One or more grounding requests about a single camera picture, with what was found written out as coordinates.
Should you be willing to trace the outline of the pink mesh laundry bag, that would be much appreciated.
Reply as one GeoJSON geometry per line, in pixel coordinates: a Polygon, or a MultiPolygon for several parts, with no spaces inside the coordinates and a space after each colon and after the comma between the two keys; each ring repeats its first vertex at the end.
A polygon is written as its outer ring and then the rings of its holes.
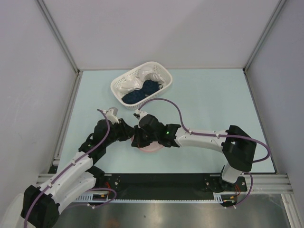
{"type": "Polygon", "coordinates": [[[161,150],[164,146],[161,144],[158,144],[157,142],[152,142],[150,145],[143,147],[143,148],[138,148],[138,150],[145,152],[145,153],[154,153],[159,150],[161,150]]]}

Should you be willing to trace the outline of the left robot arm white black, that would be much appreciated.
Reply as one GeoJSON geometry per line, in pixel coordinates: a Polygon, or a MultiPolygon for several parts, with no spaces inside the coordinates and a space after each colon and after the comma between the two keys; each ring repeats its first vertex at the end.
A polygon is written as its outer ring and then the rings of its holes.
{"type": "Polygon", "coordinates": [[[98,121],[94,132],[79,147],[68,165],[38,187],[29,186],[24,192],[21,217],[37,228],[51,228],[62,212],[82,193],[99,190],[105,184],[104,172],[95,166],[116,141],[126,141],[134,135],[134,128],[119,119],[116,123],[98,121]]]}

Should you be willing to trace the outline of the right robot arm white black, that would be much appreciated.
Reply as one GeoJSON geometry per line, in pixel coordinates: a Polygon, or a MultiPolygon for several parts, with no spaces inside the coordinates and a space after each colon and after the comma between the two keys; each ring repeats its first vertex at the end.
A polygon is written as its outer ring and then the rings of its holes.
{"type": "Polygon", "coordinates": [[[223,190],[235,187],[238,177],[251,171],[257,144],[241,128],[231,125],[225,131],[185,130],[180,124],[163,124],[151,114],[136,114],[132,146],[146,148],[152,144],[163,147],[197,147],[223,154],[227,164],[222,168],[219,185],[223,190]]]}

